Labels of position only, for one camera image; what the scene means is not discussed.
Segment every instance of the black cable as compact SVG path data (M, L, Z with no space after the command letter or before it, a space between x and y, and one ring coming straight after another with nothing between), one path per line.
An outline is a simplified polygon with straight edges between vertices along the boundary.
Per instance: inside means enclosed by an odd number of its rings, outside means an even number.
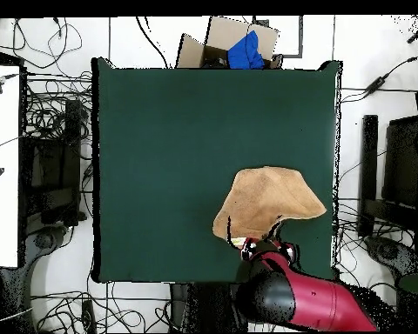
M385 283L385 282L378 282L378 283L375 283L375 284L373 284L373 285L371 285L370 287L368 287L370 290L372 290L374 287L377 287L378 285L385 285L385 286L387 286L387 287L390 287L392 290L394 290L394 291L398 291L398 289L396 288L396 287L394 287L392 284L389 284L389 283Z
M105 283L105 333L108 331L108 282Z
M139 18L136 17L136 21L138 23L139 29L141 30L141 32L143 32L144 37L147 39L147 41L150 43L151 46L153 46L153 48L159 53L159 55L162 57L164 64L165 64L165 68L169 69L169 66L167 65L167 62L165 60L165 57L163 55L163 53L159 50L159 48L155 45L155 43L152 42L152 40L147 36L147 34L145 33L145 30L143 28L143 26L141 25L141 22L139 21Z
M355 103L357 101L361 101L364 98L372 95L373 93L375 93L377 90L379 90L381 88L381 86L386 82L386 79L398 68L400 68L402 65L404 65L405 63L412 63L414 61L418 60L418 56L416 57L410 57L407 60L404 60L403 62L397 64L391 71L389 71L388 73L386 73L383 77L377 77L369 86L367 86L367 88L361 93L361 94L356 94L356 95L350 95L345 97L343 100L340 101L341 104L343 103ZM363 97L355 99L355 100L347 100L349 97L355 97L355 96L360 96L362 94L365 94Z

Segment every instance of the tan cloth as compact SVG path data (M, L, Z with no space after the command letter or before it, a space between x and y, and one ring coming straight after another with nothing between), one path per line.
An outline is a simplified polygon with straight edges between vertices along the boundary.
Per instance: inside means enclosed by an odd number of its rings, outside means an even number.
M244 169L235 176L212 231L227 239L230 217L232 238L263 239L282 220L319 217L326 211L298 171L269 166Z

